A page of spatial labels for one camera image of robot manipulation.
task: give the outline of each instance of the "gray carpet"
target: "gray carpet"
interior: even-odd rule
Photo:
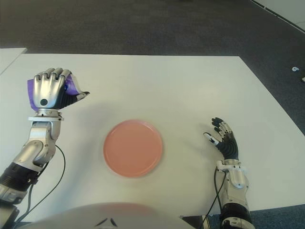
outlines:
[[[305,34],[249,0],[0,4],[1,48],[27,47],[28,53],[240,56],[305,134],[305,83],[300,81],[305,77]],[[293,66],[300,71],[292,72]],[[268,225],[276,222],[278,229],[298,228],[284,224],[291,220],[304,224],[304,207],[280,209],[258,211],[258,217],[253,213],[256,225],[267,225],[258,228],[272,228]]]

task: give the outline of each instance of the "robotic hand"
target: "robotic hand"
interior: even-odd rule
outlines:
[[[30,117],[32,127],[21,152],[0,177],[0,228],[14,221],[18,214],[14,204],[21,203],[30,185],[55,154],[55,142],[60,134],[63,118],[58,112],[84,97],[75,76],[69,70],[49,68],[28,80],[30,104],[36,111]]]
[[[203,135],[223,154],[224,163],[217,161],[217,169],[226,173],[224,190],[221,193],[221,228],[222,229],[254,229],[252,225],[246,192],[249,181],[245,176],[245,167],[238,159],[238,147],[229,125],[220,118],[213,118],[214,130],[221,141],[209,133]]]

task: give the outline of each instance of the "pink plate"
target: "pink plate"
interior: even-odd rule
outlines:
[[[127,120],[108,133],[103,150],[105,161],[114,172],[125,177],[140,177],[158,164],[163,144],[151,124]]]

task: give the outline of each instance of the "wire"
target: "wire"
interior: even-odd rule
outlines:
[[[54,186],[54,188],[52,188],[52,190],[44,197],[44,198],[42,198],[41,199],[41,201],[39,201],[31,210],[30,210],[30,207],[31,207],[31,195],[32,195],[32,190],[33,190],[33,186],[34,185],[31,185],[31,187],[30,187],[30,190],[29,190],[29,197],[28,197],[28,207],[27,207],[27,210],[25,211],[25,213],[22,215],[22,216],[20,216],[19,218],[18,218],[18,220],[16,220],[16,223],[15,223],[15,225],[14,225],[14,227],[12,228],[12,229],[15,229],[16,228],[16,226],[31,212],[31,211],[33,211],[42,201],[44,201],[45,200],[45,198],[47,198],[48,196],[49,196],[49,194],[51,194],[52,193],[52,191],[54,191],[54,189],[59,185],[59,183],[61,182],[61,179],[62,179],[62,177],[63,177],[63,175],[64,175],[64,173],[65,173],[65,169],[66,169],[66,157],[65,157],[65,154],[63,153],[63,151],[59,148],[59,146],[58,145],[55,145],[59,150],[60,150],[60,152],[61,152],[61,154],[62,154],[62,157],[63,157],[63,170],[62,170],[62,174],[61,174],[61,178],[59,179],[59,181],[57,182],[57,184]],[[43,173],[43,171],[46,169],[46,167],[48,166],[48,164],[49,163],[46,163],[46,165],[44,166],[44,168],[42,169],[42,171],[37,175],[37,177],[39,177],[42,173]]]
[[[203,219],[203,221],[202,221],[202,223],[200,224],[200,226],[199,226],[198,229],[202,229],[202,226],[203,226],[203,224],[204,224],[206,218],[207,218],[208,215],[210,214],[210,211],[212,210],[212,207],[214,206],[215,201],[216,201],[217,197],[219,196],[219,192],[220,192],[220,190],[222,189],[222,187],[223,187],[223,185],[224,185],[225,177],[226,177],[226,172],[224,172],[224,179],[223,179],[223,182],[221,183],[221,186],[220,186],[219,190],[216,192],[216,196],[215,196],[215,198],[214,198],[214,201],[213,201],[213,203],[212,203],[210,209],[208,210],[208,213],[205,215],[205,217],[204,217],[204,219]]]
[[[219,198],[219,195],[217,194],[216,172],[217,172],[217,167],[215,168],[215,172],[214,172],[214,187],[215,187],[215,193],[216,193],[216,196],[217,196],[217,199],[218,199],[219,209],[220,209],[220,212],[221,212],[223,210],[223,208],[221,207],[220,198]]]

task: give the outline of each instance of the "white table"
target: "white table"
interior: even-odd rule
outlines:
[[[91,94],[62,110],[57,144],[66,173],[27,220],[110,201],[143,203],[173,216],[206,213],[222,159],[203,138],[204,131],[213,133],[215,116],[234,130],[249,170],[250,210],[305,203],[305,137],[239,57],[23,54],[1,76],[1,171],[28,137],[27,117],[34,112],[26,80],[59,66],[72,70]],[[114,125],[135,118],[160,131],[164,155],[147,176],[124,178],[106,166],[103,141]],[[62,165],[58,152],[33,190],[33,205],[56,184]],[[215,205],[212,213],[218,212]]]
[[[26,51],[26,48],[0,49],[0,74]]]

